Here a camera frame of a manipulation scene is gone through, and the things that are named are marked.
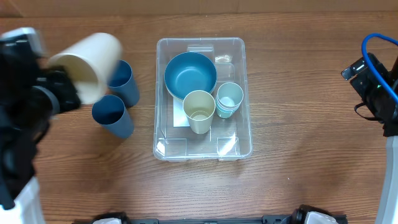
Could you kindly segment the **tall cream cup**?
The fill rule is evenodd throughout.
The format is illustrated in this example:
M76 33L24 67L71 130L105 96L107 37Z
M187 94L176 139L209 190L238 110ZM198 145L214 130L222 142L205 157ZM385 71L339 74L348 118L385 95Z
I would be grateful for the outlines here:
M122 45L115 36L98 32L50 57L47 65L63 67L81 103L90 105L106 93L122 51Z
M205 134L210 130L215 108L215 99L203 90L192 91L183 100L183 111L196 134Z

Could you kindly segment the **tall blue cup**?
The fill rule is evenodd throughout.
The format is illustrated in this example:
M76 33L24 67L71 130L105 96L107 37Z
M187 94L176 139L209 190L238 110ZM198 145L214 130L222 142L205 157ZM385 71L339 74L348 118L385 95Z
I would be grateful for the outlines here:
M132 68L124 60L119 60L108 82L108 87L123 100L126 107L132 107L139 101L139 89L134 79Z
M91 110L93 119L119 138L126 139L134 131L134 123L124 102L116 95L105 95Z

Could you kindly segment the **small grey cup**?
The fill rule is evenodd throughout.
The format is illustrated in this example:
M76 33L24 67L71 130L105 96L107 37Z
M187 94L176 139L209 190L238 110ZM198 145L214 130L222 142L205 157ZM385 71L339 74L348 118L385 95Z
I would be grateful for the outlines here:
M219 105L231 110L240 106L243 97L243 89L237 83L226 82L218 88L216 100Z

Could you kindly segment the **dark blue bowl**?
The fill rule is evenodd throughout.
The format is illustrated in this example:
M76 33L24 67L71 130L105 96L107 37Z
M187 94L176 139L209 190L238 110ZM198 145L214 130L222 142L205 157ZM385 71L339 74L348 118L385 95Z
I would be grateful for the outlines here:
M196 52L178 54L167 64L164 72L165 86L181 98L195 90L212 93L217 79L215 64Z

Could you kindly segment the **small light blue cup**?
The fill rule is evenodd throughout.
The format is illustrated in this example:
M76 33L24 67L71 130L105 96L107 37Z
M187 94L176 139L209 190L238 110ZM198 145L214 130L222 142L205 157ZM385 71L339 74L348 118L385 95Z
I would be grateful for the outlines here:
M225 105L221 105L221 104L216 104L216 111L217 112L224 112L224 113L232 113L234 114L239 108L239 105L237 106L225 106Z

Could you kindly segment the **small mint green cup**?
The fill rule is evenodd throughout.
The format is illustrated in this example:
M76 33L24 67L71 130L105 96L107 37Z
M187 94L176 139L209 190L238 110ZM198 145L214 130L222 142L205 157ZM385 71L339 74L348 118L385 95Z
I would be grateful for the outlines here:
M222 119L230 118L233 114L232 113L224 113L224 112L217 112L217 115Z

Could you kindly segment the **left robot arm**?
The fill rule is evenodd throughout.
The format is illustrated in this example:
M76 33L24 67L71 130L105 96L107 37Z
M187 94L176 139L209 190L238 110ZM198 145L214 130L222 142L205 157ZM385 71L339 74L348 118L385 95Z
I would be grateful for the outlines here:
M1 223L44 223L33 165L52 116L81 106L63 67L1 74Z

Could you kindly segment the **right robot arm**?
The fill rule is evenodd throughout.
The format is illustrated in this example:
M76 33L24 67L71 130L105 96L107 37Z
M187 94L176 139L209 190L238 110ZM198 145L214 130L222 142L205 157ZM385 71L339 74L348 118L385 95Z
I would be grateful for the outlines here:
M379 84L364 58L347 68L351 86L361 97L354 110L365 106L372 116L369 121L382 124L386 138L386 173L382 188L376 223L397 223L397 103Z

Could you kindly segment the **white label in bin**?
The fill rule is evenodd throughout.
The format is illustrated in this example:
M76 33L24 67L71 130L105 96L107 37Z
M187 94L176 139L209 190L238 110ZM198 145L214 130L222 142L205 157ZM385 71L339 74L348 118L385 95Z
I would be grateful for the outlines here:
M173 126L189 127L188 119L183 110L183 101L173 98Z

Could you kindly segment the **clear plastic storage bin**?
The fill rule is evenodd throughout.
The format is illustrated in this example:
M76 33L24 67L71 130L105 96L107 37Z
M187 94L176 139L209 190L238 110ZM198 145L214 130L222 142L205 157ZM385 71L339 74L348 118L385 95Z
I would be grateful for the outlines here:
M216 67L217 86L237 83L244 92L238 110L227 119L214 115L210 130L195 134L190 127L173 126L173 97L168 93L164 72L178 54L198 52ZM218 159L235 161L251 156L252 133L245 44L239 37L163 38L157 43L153 154L163 161Z

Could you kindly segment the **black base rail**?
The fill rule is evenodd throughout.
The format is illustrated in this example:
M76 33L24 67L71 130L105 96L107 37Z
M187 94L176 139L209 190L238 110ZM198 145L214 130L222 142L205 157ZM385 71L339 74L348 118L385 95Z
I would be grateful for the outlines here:
M111 212L98 215L92 220L75 220L73 224L87 223L132 223L132 224L280 224L280 223L338 223L348 224L346 215L332 215L329 211L317 207L302 204L295 209L291 215L263 215L257 218L204 218L204 219L180 219L180 220L158 220L152 219L130 219L125 212Z

